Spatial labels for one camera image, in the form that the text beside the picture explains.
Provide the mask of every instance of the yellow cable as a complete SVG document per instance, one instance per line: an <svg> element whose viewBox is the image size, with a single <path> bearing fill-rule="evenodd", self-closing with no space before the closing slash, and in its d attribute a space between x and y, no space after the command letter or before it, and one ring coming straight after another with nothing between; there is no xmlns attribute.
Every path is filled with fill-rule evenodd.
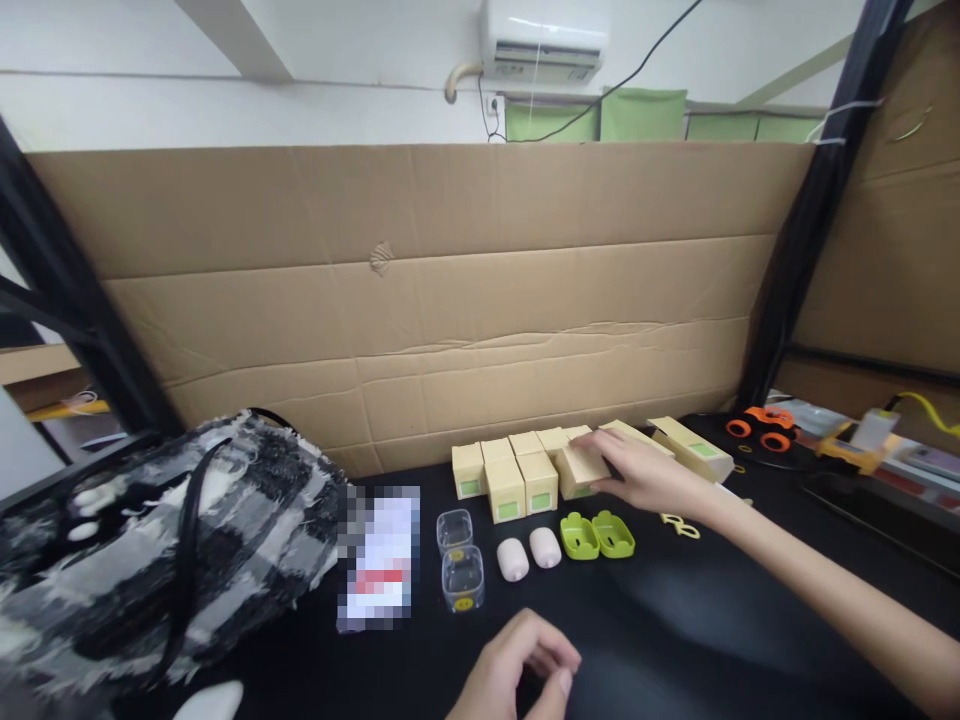
<svg viewBox="0 0 960 720"><path fill-rule="evenodd" d="M930 416L930 420L933 421L933 424L936 425L939 430L942 430L948 435L953 435L960 440L960 425L947 427L947 424L940 419L940 414L933 406L933 403L927 400L923 395L913 392L903 392L897 393L897 397L912 397L914 400L918 401L921 405L923 405L923 409L927 411L927 415Z"/></svg>

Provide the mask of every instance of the plaid bag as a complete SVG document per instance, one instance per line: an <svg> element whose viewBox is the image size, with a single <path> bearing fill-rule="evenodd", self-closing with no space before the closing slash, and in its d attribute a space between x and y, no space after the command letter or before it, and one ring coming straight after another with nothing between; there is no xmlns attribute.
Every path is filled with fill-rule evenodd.
<svg viewBox="0 0 960 720"><path fill-rule="evenodd" d="M0 687L65 699L189 680L336 563L345 484L292 428L247 410L4 518ZM91 490L116 496L96 518L115 530L51 562L90 522L77 502Z"/></svg>

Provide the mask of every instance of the air conditioner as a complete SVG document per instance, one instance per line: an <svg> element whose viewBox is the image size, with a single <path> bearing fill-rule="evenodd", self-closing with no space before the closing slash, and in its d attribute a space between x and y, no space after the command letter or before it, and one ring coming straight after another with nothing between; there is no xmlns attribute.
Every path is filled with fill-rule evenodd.
<svg viewBox="0 0 960 720"><path fill-rule="evenodd" d="M604 0L484 0L483 76L540 84L589 82L610 38Z"/></svg>

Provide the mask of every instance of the pipe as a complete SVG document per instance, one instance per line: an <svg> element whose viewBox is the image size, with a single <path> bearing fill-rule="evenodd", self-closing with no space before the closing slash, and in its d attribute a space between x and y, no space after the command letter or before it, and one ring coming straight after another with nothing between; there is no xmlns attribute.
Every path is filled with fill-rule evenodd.
<svg viewBox="0 0 960 720"><path fill-rule="evenodd" d="M447 102L453 105L457 101L457 83L465 75L483 75L482 63L460 63L457 65L450 77L447 78L447 86L443 91L443 97Z"/></svg>

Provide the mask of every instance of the wall outlet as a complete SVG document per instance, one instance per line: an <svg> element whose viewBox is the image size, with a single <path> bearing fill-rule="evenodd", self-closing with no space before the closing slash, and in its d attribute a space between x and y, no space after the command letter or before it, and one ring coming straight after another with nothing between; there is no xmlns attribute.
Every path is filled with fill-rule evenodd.
<svg viewBox="0 0 960 720"><path fill-rule="evenodd" d="M487 115L496 117L497 114L503 110L503 95L486 95L483 98L483 102L486 106L484 111Z"/></svg>

